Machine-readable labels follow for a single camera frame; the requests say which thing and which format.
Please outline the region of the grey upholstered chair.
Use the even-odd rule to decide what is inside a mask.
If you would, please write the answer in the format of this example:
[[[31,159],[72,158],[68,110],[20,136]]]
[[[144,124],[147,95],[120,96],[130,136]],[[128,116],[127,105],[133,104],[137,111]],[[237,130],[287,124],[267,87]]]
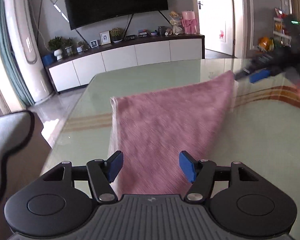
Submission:
[[[31,111],[0,116],[0,205],[16,192],[14,157],[25,151],[32,139],[36,118]]]

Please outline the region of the potted plant white pot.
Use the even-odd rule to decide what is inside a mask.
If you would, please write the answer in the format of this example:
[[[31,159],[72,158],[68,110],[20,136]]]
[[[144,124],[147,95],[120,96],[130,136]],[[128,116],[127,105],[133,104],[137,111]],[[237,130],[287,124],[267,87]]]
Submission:
[[[63,58],[62,45],[63,45],[63,38],[60,36],[55,36],[54,38],[50,39],[47,44],[49,50],[53,52],[57,61]]]

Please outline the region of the white picture frame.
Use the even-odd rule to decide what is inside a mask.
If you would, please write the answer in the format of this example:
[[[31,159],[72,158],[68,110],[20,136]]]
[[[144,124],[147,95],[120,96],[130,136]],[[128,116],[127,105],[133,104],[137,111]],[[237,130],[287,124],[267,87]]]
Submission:
[[[110,44],[111,43],[110,32],[104,31],[100,33],[100,41],[102,46],[106,44]]]

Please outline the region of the teal curtain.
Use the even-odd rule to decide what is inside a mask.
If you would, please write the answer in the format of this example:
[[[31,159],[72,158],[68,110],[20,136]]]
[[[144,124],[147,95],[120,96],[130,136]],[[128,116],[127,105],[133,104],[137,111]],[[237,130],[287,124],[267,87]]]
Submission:
[[[34,100],[26,87],[11,46],[3,0],[0,0],[0,57],[12,89],[22,106],[33,106]]]

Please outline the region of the pink terry towel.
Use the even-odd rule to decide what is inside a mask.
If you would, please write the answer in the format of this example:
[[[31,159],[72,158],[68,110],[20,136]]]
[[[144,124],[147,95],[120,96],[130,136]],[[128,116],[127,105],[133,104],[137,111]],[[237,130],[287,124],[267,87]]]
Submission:
[[[112,98],[109,152],[123,153],[116,194],[184,195],[189,182],[179,153],[207,156],[233,95],[229,71],[202,83]]]

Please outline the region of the white standing air conditioner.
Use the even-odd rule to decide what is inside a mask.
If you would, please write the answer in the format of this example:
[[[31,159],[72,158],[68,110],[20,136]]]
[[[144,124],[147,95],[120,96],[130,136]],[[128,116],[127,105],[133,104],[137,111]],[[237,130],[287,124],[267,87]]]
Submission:
[[[35,103],[53,88],[46,73],[31,23],[29,0],[3,0],[8,34],[19,70]]]

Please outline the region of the white low tv cabinet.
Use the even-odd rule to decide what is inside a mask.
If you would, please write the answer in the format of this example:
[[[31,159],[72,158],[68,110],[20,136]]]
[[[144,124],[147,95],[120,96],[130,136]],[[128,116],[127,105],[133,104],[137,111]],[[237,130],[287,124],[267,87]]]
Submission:
[[[92,49],[46,67],[56,93],[84,87],[104,72],[147,64],[205,58],[205,36],[179,35],[137,38]]]

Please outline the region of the pink gift box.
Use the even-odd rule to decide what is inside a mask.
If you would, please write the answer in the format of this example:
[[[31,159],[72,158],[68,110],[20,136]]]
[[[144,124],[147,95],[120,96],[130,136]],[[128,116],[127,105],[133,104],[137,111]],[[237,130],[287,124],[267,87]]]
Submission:
[[[181,14],[185,34],[197,34],[197,20],[194,11],[183,11]]]

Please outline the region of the blue storage box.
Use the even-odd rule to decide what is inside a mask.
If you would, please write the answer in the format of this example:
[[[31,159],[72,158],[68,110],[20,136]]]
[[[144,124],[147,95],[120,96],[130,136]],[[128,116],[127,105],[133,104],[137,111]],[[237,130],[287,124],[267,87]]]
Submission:
[[[53,53],[47,54],[42,57],[42,63],[44,67],[48,67],[51,64],[55,63],[57,61],[56,57]]]

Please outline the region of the colourful snack shelf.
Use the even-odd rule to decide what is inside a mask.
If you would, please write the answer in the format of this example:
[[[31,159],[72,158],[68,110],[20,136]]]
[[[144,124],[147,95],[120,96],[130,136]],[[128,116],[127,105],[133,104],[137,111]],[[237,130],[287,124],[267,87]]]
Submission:
[[[286,16],[281,9],[275,8],[272,36],[264,36],[258,40],[258,51],[265,53],[274,51],[276,48],[291,46],[292,38],[289,36],[289,31],[286,31],[285,24],[283,23],[283,19]]]

